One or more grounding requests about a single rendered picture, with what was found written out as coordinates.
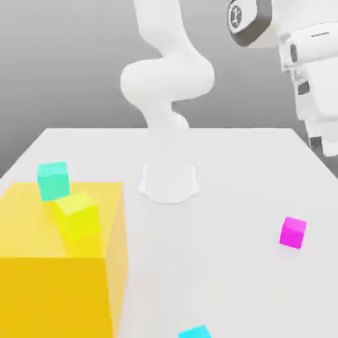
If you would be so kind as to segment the small cyan cube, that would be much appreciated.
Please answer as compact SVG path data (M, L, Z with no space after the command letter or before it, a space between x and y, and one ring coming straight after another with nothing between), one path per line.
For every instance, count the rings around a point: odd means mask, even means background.
M178 333L178 338L211 338L211 334L205 325L199 325Z

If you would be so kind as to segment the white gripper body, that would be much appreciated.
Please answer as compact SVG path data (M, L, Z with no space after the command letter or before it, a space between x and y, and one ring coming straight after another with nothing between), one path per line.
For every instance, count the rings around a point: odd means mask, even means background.
M338 61L313 61L297 67L294 88L298 119L338 120Z

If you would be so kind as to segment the small yellow cube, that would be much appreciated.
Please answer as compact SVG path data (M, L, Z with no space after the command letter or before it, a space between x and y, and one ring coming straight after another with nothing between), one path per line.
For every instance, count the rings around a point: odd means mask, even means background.
M82 240L100 232L98 205L85 191L56 200L55 213L60 232L69 241Z

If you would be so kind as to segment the small magenta cube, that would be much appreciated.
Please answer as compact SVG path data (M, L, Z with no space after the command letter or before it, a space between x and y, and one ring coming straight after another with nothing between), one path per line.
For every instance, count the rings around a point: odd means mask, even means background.
M302 247L307 222L287 217L281 229L279 243L299 250Z

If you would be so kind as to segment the small turquoise cube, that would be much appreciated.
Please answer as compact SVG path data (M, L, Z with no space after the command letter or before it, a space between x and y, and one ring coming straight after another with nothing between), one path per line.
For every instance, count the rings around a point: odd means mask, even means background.
M39 164L37 181L42 201L53 201L70 195L66 162Z

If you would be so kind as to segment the large yellow box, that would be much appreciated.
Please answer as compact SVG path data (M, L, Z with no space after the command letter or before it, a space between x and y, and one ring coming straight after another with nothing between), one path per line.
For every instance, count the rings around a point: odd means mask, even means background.
M123 186L74 182L100 227L73 229L33 182L0 197L0 338L118 338L128 271Z

